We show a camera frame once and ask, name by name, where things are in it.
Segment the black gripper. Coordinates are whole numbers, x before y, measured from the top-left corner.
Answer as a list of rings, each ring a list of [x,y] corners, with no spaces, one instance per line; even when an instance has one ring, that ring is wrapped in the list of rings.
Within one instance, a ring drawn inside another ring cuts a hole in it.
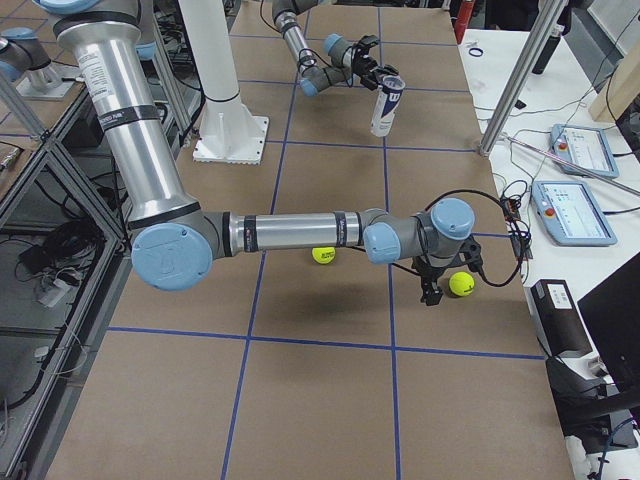
[[[375,35],[365,35],[352,45],[351,71],[355,74],[360,84],[373,91],[376,90],[386,76],[397,77],[399,71],[391,65],[379,65],[369,53],[378,46],[380,40]]]
[[[436,266],[433,260],[425,256],[412,258],[411,268],[421,277],[422,296],[420,302],[425,305],[438,305],[442,299],[442,289],[434,280],[438,280],[448,269],[466,266],[469,271],[479,273],[483,268],[481,245],[469,237],[463,241],[460,250],[451,258],[445,259],[443,266]]]

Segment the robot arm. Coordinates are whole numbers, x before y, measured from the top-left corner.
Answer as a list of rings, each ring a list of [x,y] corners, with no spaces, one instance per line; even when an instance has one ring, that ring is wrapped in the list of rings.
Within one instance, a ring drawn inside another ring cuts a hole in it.
[[[190,41],[203,109],[194,165],[181,169],[163,134],[141,60],[152,49],[148,1],[44,1],[59,46],[78,62],[132,202],[132,264],[147,284],[183,291],[213,263],[239,253],[355,248],[375,264],[413,263],[423,301],[440,301],[438,281],[453,267],[478,264],[475,215],[450,195],[397,218],[385,210],[236,215],[208,212],[189,193],[219,187],[223,197],[249,198],[254,169],[268,146],[269,120],[241,99],[232,44],[218,1],[187,1],[180,10]]]
[[[298,22],[300,15],[321,4],[324,1],[272,1],[272,24],[260,13],[264,23],[285,41],[299,74],[299,85],[306,96],[317,96],[341,83],[351,86],[355,79],[374,91],[383,85],[384,80],[400,78],[395,67],[379,64],[370,55],[370,50],[380,44],[375,35],[365,35],[357,42],[349,43],[343,36],[331,34],[324,42],[329,61],[321,58],[308,44]]]

